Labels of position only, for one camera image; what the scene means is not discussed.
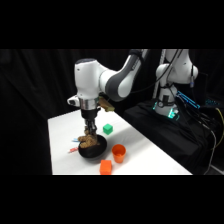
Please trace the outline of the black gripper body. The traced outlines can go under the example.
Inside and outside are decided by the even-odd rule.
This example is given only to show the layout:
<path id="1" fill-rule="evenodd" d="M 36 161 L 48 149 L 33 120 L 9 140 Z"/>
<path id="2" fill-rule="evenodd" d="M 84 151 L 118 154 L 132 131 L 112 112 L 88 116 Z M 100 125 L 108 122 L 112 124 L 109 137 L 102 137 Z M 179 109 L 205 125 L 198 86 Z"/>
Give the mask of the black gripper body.
<path id="1" fill-rule="evenodd" d="M 93 128 L 95 126 L 95 118 L 97 117 L 99 111 L 100 111 L 99 108 L 93 110 L 84 110 L 84 109 L 81 110 L 81 115 L 85 120 L 85 124 L 89 128 Z"/>

